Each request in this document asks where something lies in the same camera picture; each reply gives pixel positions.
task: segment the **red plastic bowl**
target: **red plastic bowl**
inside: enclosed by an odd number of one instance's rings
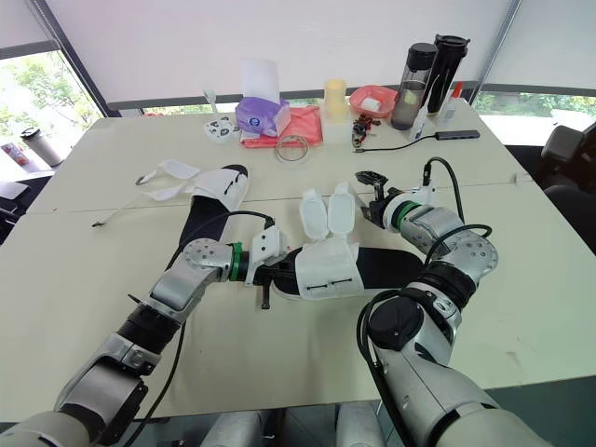
[[[398,92],[391,88],[381,86],[360,87],[352,96],[350,96],[350,106],[354,112],[365,114],[374,118],[384,118],[388,116],[395,105],[395,97]],[[373,98],[381,103],[381,109],[378,112],[366,110],[361,107],[365,98]]]

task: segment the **black thermos bottle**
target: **black thermos bottle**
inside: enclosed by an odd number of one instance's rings
[[[447,91],[454,80],[455,72],[459,62],[467,55],[467,44],[469,39],[463,39],[456,35],[436,35],[435,46],[438,49],[435,63],[432,66],[425,97],[422,100],[424,104],[428,95],[428,112],[436,114],[440,110]]]

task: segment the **window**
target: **window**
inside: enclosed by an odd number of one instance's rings
[[[60,51],[0,61],[0,144],[13,142],[25,149],[20,133],[36,127],[67,156],[85,130],[101,117]],[[48,169],[37,157],[30,157]],[[17,173],[24,174],[8,156],[0,154],[0,177],[15,179]]]
[[[288,100],[292,107],[302,107],[309,104],[318,105],[320,98],[304,98],[297,100]],[[217,103],[217,111],[221,114],[231,114],[236,110],[237,102]],[[148,115],[192,115],[192,114],[210,114],[211,106],[207,104],[195,105],[173,105],[167,107],[144,107],[144,112]]]
[[[589,96],[482,91],[473,107],[503,144],[542,146],[558,125],[584,130],[596,120]]]

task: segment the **pink cloth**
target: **pink cloth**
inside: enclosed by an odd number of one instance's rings
[[[290,124],[284,129],[279,137],[267,137],[266,135],[261,135],[259,138],[253,140],[245,140],[242,144],[249,148],[276,147],[278,139],[287,137],[288,135],[300,135],[301,137],[304,137],[311,146],[323,142],[318,106],[307,105],[306,107],[292,107],[290,113]]]

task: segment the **black cable cord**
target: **black cable cord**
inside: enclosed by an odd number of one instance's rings
[[[171,259],[168,262],[168,266],[166,267],[166,270],[168,270],[168,269],[170,269],[172,267],[172,265],[174,264],[174,261],[176,261],[176,258],[178,258],[178,255],[182,252],[182,250],[184,249],[184,247],[186,247],[186,244],[188,244],[191,240],[193,240],[194,237],[195,237],[195,235],[198,232],[200,232],[201,230],[205,229],[209,225],[211,225],[211,224],[213,224],[213,223],[215,223],[215,222],[223,219],[224,217],[238,216],[238,215],[249,215],[249,216],[261,217],[265,221],[265,228],[268,228],[269,226],[275,224],[275,219],[273,217],[268,216],[267,214],[263,214],[261,212],[257,212],[257,211],[238,210],[238,211],[229,211],[229,212],[225,212],[223,214],[218,214],[217,216],[209,219],[208,221],[206,221],[205,223],[203,223],[199,227],[195,228],[190,233],[190,235],[188,235],[180,243],[180,245],[178,246],[178,248],[176,249],[176,251],[174,252],[174,254],[172,254]],[[132,433],[132,435],[130,435],[129,439],[124,443],[123,447],[130,447],[133,444],[133,442],[137,438],[139,438],[139,435],[141,434],[141,432],[145,428],[145,426],[149,423],[149,420],[151,419],[151,416],[155,412],[157,406],[159,406],[159,404],[161,403],[161,400],[163,400],[164,399],[164,396],[166,396],[166,392],[168,391],[169,385],[171,384],[171,381],[174,378],[174,374],[176,373],[176,369],[178,368],[178,361],[180,360],[180,355],[181,355],[182,350],[183,350],[183,341],[184,341],[184,332],[185,332],[185,329],[186,329],[186,322],[183,323],[182,327],[180,328],[180,335],[178,337],[178,346],[176,347],[176,355],[174,356],[174,361],[171,364],[171,369],[169,370],[169,376],[168,376],[168,379],[166,380],[166,383],[161,388],[161,391],[159,392],[159,395],[157,396],[157,399],[154,401],[153,405],[151,406],[151,408],[149,409],[149,411],[147,412],[147,414],[145,415],[145,417],[142,419],[142,421],[139,424],[139,426],[137,427],[137,429],[134,431],[134,433]]]
[[[161,400],[164,399],[164,396],[166,396],[166,392],[168,391],[169,384],[171,384],[171,381],[174,378],[174,374],[176,373],[176,369],[178,368],[178,361],[180,360],[180,355],[183,351],[183,341],[184,341],[184,332],[185,331],[186,331],[186,322],[184,322],[182,327],[180,328],[180,335],[178,336],[178,347],[176,347],[176,355],[174,356],[174,361],[171,364],[171,369],[169,370],[169,376],[168,376],[168,379],[166,380],[166,384],[161,388],[161,391],[159,392],[159,396],[157,396],[157,399],[153,402],[153,405],[151,406],[151,408],[149,409],[149,411],[147,412],[145,417],[142,419],[142,421],[139,424],[139,426],[137,427],[137,429],[134,430],[134,433],[132,433],[132,435],[130,435],[129,440],[127,440],[125,442],[123,447],[130,447],[133,444],[133,442],[135,440],[137,440],[137,438],[141,434],[142,430],[149,423],[149,419],[151,419],[151,416],[153,416],[153,413],[155,412],[157,406],[161,403]]]
[[[404,147],[411,146],[412,144],[416,144],[417,142],[421,142],[426,138],[434,138],[437,139],[437,134],[433,133],[432,135],[427,135],[426,137],[419,138],[418,140],[414,140],[413,142],[409,142],[408,144],[404,144],[403,146],[398,147],[380,147],[376,149],[362,149],[361,147],[354,149],[356,154],[362,154],[363,152],[375,152],[375,151],[397,151],[398,149],[403,149]]]
[[[454,186],[454,194],[455,194],[455,205],[457,206],[457,215],[461,219],[462,223],[465,224],[466,220],[464,219],[464,209],[462,207],[462,197],[459,194],[459,183],[457,182],[457,177],[455,177],[455,172],[449,162],[440,156],[433,156],[431,157],[428,162],[425,164],[425,168],[422,175],[422,184],[424,186],[428,186],[430,183],[430,165],[433,161],[437,161],[441,163],[449,173],[449,177],[451,177],[451,183]]]
[[[263,214],[261,212],[257,212],[257,211],[244,211],[244,210],[239,210],[239,211],[229,211],[229,212],[225,212],[223,214],[218,214],[217,216],[209,219],[208,221],[206,221],[204,224],[202,224],[201,226],[199,226],[198,228],[195,228],[190,235],[188,235],[178,246],[178,248],[176,249],[176,251],[174,252],[173,256],[171,257],[171,259],[169,260],[168,266],[166,267],[166,270],[168,270],[173,264],[174,261],[176,260],[176,258],[178,257],[178,255],[182,252],[182,250],[184,249],[184,247],[186,247],[186,244],[188,244],[191,240],[195,239],[195,235],[196,233],[200,232],[201,230],[204,230],[205,228],[207,228],[209,225],[214,224],[215,222],[223,219],[224,217],[230,217],[230,216],[238,216],[238,215],[247,215],[247,216],[256,216],[256,217],[261,217],[264,219],[265,221],[265,228],[268,228],[269,226],[272,226],[275,224],[275,219],[271,216],[268,216],[266,214]]]
[[[401,417],[400,411],[397,408],[396,402],[393,400],[391,391],[385,380],[383,374],[383,365],[380,364],[378,359],[377,361],[373,360],[373,356],[371,355],[371,349],[369,346],[368,324],[374,306],[390,298],[395,298],[397,296],[415,298],[413,295],[410,296],[410,294],[406,291],[395,290],[382,291],[381,293],[376,295],[360,311],[358,322],[356,325],[356,338],[360,354],[364,357],[366,363],[369,366],[372,379],[376,384],[376,387],[379,391],[379,395],[381,396],[381,401],[385,404],[387,414],[389,414],[389,417],[391,418],[391,421],[393,422],[395,429],[398,431],[398,434],[400,435],[404,446],[414,447],[415,443],[413,441],[412,434],[410,433],[410,430],[407,428],[405,421]]]
[[[493,228],[491,228],[488,225],[485,225],[484,223],[470,223],[468,225],[458,226],[454,230],[448,231],[444,235],[438,237],[437,240],[435,241],[435,243],[432,244],[432,246],[430,247],[430,250],[427,253],[427,258],[425,259],[425,267],[427,267],[430,264],[430,258],[432,257],[433,254],[435,254],[435,251],[437,250],[438,247],[440,247],[440,245],[445,241],[445,239],[447,239],[453,235],[456,235],[457,233],[460,233],[462,231],[473,230],[473,229],[486,230],[485,233],[482,235],[482,237],[488,237],[491,235],[491,233],[493,233]]]

